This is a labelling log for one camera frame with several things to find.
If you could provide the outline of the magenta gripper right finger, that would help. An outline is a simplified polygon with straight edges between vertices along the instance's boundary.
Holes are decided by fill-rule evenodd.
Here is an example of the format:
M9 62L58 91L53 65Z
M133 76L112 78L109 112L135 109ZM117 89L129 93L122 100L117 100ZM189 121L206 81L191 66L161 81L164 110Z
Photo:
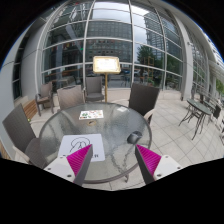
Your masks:
M182 169L169 155L160 156L141 145L135 146L135 156L145 184L150 184Z

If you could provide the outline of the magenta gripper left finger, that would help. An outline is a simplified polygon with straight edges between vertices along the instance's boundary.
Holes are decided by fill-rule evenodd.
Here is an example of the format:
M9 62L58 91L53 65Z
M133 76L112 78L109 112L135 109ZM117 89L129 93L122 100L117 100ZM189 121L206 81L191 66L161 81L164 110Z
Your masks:
M93 147L88 145L68 156L57 157L45 168L45 171L81 186L92 156Z

